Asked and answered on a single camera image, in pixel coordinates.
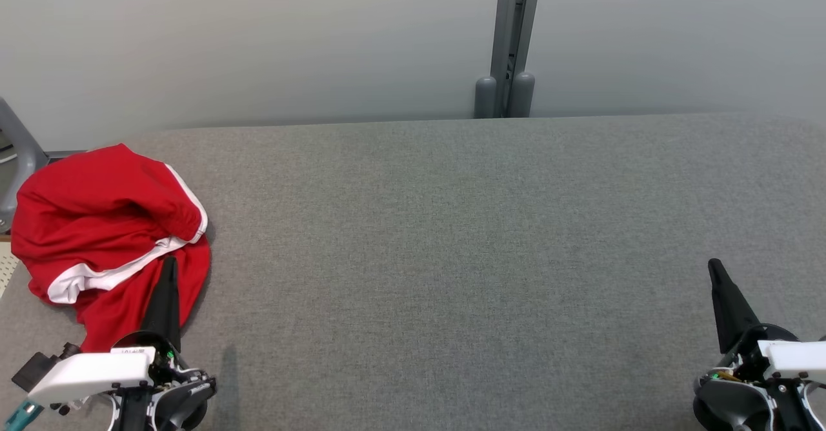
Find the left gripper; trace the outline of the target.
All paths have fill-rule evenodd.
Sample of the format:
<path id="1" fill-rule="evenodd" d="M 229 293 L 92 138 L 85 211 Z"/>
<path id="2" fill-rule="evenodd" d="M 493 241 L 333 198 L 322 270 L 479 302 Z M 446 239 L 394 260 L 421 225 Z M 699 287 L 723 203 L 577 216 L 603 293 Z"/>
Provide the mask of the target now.
<path id="1" fill-rule="evenodd" d="M 141 323 L 147 332 L 129 334 L 113 346 L 115 354 L 148 357 L 144 379 L 114 387 L 113 431 L 194 431 L 217 392 L 215 376 L 189 367 L 181 354 L 177 279 L 177 258 L 163 258 Z"/>

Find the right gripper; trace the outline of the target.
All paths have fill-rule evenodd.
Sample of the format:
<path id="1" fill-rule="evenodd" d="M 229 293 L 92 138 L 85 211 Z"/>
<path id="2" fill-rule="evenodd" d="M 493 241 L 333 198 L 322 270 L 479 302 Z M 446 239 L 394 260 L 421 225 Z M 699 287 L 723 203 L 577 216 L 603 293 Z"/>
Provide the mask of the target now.
<path id="1" fill-rule="evenodd" d="M 811 395 L 826 385 L 765 376 L 759 340 L 801 342 L 787 329 L 760 323 L 722 261 L 708 261 L 721 361 L 694 382 L 693 410 L 706 431 L 826 431 Z"/>

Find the red shorts white trim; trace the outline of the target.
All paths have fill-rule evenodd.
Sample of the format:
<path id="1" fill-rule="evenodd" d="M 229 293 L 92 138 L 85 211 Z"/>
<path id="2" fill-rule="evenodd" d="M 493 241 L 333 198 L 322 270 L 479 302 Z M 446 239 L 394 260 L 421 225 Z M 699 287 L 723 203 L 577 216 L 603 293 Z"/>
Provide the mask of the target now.
<path id="1" fill-rule="evenodd" d="M 17 193 L 12 253 L 34 296 L 75 310 L 84 352 L 141 328 L 163 260 L 177 260 L 180 325 L 210 268 L 208 216 L 173 167 L 124 144 L 66 157 Z"/>

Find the cream perforated laundry basket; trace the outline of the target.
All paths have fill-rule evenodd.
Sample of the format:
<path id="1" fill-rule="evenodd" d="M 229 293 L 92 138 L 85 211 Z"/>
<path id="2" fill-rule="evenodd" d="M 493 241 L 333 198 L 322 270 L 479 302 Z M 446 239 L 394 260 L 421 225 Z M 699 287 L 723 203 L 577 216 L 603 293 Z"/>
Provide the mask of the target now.
<path id="1" fill-rule="evenodd" d="M 11 236 L 0 233 L 0 297 L 8 288 L 18 264 L 18 258 L 12 252 Z"/>

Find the grey metal frame leg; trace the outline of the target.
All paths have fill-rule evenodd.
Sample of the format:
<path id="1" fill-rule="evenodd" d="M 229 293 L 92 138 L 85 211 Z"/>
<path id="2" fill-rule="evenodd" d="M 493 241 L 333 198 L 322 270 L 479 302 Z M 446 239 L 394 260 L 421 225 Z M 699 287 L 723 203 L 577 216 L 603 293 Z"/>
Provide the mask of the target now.
<path id="1" fill-rule="evenodd" d="M 44 151 L 32 133 L 0 97 L 0 234 L 9 234 L 17 213 L 17 193 L 35 172 L 79 150 Z"/>

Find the grey partition post round feet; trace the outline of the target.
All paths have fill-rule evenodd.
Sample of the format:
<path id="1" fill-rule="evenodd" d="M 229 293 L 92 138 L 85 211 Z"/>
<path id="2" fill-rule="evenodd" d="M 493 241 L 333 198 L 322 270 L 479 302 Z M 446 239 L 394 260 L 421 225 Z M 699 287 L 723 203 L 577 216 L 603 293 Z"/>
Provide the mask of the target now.
<path id="1" fill-rule="evenodd" d="M 475 84 L 473 116 L 529 117 L 535 76 L 526 69 L 539 0 L 498 0 L 490 74 Z"/>

